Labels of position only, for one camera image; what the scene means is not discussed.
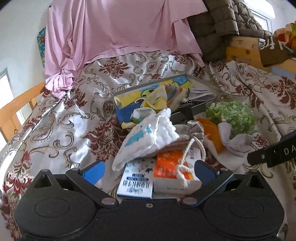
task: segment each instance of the milk carton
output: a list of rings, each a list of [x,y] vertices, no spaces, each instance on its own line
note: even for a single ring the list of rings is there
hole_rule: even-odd
[[[126,164],[118,197],[152,198],[154,158],[138,158]]]

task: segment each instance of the floral patterned bedsheet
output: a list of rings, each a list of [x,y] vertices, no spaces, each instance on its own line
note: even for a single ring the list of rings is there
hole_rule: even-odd
[[[213,89],[240,98],[249,98],[257,118],[254,149],[278,141],[296,129],[295,82],[234,61],[210,64],[202,71],[190,56],[156,51],[131,53],[100,59],[87,65],[74,90],[62,99],[44,92],[23,128],[0,152],[0,240],[20,237],[13,219],[14,208],[40,169],[65,173],[83,169],[96,160],[105,163],[105,175],[96,184],[115,196],[122,172],[111,169],[126,132],[115,117],[111,94],[130,86],[179,74],[199,76]],[[207,162],[221,168],[208,155]],[[290,161],[269,169],[264,164],[240,168],[244,173],[256,168],[266,178],[285,209],[280,237],[292,240],[296,224],[296,168]]]

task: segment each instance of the white drawstring bag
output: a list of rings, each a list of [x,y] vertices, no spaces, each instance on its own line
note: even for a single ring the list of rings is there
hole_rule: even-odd
[[[171,110],[164,109],[158,114],[146,117],[127,135],[120,147],[112,169],[121,170],[126,163],[146,157],[176,141],[179,135],[170,121]]]

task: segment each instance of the drawstring cord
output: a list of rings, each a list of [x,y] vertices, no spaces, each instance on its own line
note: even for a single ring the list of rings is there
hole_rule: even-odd
[[[200,148],[202,161],[205,161],[205,158],[206,158],[205,148],[204,148],[203,144],[200,142],[200,140],[197,137],[192,137],[191,140],[188,142],[188,145],[187,145],[186,149],[183,152],[182,158],[178,160],[179,165],[176,166],[177,179],[180,179],[182,181],[185,188],[188,187],[188,183],[190,181],[188,181],[185,178],[184,174],[181,171],[184,170],[184,171],[187,171],[187,172],[194,172],[193,168],[189,168],[189,167],[186,167],[184,165],[187,153],[190,150],[190,148],[191,148],[191,146],[192,146],[192,144],[194,142],[196,142],[198,144],[199,148]]]

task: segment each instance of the bed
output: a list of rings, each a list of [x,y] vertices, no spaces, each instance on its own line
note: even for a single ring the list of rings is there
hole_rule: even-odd
[[[8,144],[0,152],[2,217],[1,240],[17,240],[19,230],[13,219],[18,200],[40,169],[65,173],[84,168],[96,160],[105,162],[104,177],[96,184],[111,196],[122,172],[111,169],[112,161],[127,132],[115,117],[112,91],[179,74],[198,77],[213,91],[234,99],[249,99],[256,116],[252,149],[257,150],[296,130],[295,80],[276,76],[262,67],[259,39],[234,37],[227,48],[227,59],[201,69],[189,55],[165,51],[136,52],[96,60],[81,72],[76,87],[63,99],[56,99],[41,83],[0,109],[0,128]],[[296,74],[296,61],[287,60],[280,68]],[[37,103],[35,97],[42,93]],[[30,103],[32,113],[21,127],[15,113]],[[210,154],[207,163],[220,169],[222,164]],[[293,240],[296,233],[296,166],[293,160],[272,169],[265,164],[242,163],[237,173],[258,169],[266,178],[285,210],[279,237]]]

